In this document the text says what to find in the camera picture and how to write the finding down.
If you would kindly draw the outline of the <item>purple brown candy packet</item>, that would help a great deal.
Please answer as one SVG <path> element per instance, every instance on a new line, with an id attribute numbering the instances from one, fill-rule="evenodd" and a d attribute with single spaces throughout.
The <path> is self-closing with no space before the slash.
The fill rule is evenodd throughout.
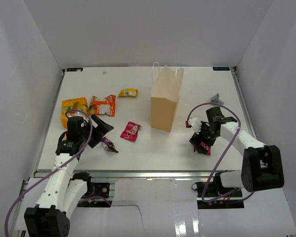
<path id="1" fill-rule="evenodd" d="M 114 143 L 109 140 L 107 137 L 104 137 L 101 141 L 103 148 L 108 152 L 119 153 L 119 151 L 115 148 Z"/>

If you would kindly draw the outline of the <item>magenta candy packet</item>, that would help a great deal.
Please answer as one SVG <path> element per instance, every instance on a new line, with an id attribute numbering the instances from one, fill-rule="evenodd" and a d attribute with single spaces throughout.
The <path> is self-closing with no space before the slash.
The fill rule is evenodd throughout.
<path id="1" fill-rule="evenodd" d="M 141 128 L 142 128 L 141 125 L 129 121 L 127 123 L 125 129 L 121 133 L 120 137 L 125 139 L 125 140 L 135 142 L 137 140 L 137 138 L 138 138 L 138 132 L 139 132 L 139 130 Z"/>

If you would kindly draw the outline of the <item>silver grey snack packet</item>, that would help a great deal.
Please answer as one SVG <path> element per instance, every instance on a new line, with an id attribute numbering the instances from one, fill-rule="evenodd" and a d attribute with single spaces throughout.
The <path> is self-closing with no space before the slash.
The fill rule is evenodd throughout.
<path id="1" fill-rule="evenodd" d="M 210 102 L 218 105 L 224 105 L 224 101 L 220 100 L 220 94 L 217 93 L 210 98 Z"/>

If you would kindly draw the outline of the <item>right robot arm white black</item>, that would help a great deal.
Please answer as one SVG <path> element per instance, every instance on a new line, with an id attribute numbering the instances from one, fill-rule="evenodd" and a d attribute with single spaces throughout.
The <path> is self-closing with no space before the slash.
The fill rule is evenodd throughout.
<path id="1" fill-rule="evenodd" d="M 185 122 L 187 128 L 194 130 L 189 141 L 199 154 L 209 156 L 219 137 L 228 142 L 205 183 L 202 197 L 205 196 L 211 181 L 218 187 L 229 189 L 228 195 L 240 189 L 254 193 L 282 188 L 285 179 L 280 149 L 258 141 L 242 129 L 240 118 L 235 113 L 226 117 L 221 111 L 222 108 L 218 104 L 209 108 L 206 111 L 207 121 L 188 115 Z M 242 156 L 241 169 L 218 172 L 218 166 L 230 147 L 234 147 Z"/>

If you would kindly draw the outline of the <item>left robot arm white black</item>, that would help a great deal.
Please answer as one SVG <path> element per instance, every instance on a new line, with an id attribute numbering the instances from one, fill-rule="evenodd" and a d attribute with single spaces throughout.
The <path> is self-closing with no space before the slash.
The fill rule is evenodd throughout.
<path id="1" fill-rule="evenodd" d="M 29 236 L 68 236 L 70 217 L 88 191 L 88 180 L 73 179 L 73 172 L 85 147 L 95 147 L 113 129 L 96 115 L 68 118 L 67 131 L 59 138 L 54 167 L 45 177 L 43 193 L 35 206 L 26 208 L 24 213 Z"/>

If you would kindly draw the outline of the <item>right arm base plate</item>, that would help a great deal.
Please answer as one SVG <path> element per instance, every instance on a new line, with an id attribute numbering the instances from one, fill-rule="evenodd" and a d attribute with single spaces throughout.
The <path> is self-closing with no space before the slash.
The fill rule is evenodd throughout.
<path id="1" fill-rule="evenodd" d="M 202 201 L 202 191 L 205 182 L 195 182 L 191 185 L 191 189 L 197 194 L 197 207 L 199 210 L 210 209 L 241 209 L 244 208 L 243 195 L 241 190 L 229 194 L 228 196 L 219 198 L 212 202 Z M 204 195 L 205 200 L 217 198 L 225 193 L 232 191 L 233 188 L 218 188 L 214 183 L 210 183 Z"/>

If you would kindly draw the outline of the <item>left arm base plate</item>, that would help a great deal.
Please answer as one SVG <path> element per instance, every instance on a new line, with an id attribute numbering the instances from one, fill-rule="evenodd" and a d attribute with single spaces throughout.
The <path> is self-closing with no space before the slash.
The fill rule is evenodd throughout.
<path id="1" fill-rule="evenodd" d="M 90 198 L 93 196 L 108 198 L 109 193 L 110 193 L 110 183 L 90 182 L 87 185 L 87 192 L 82 196 L 82 198 Z"/>

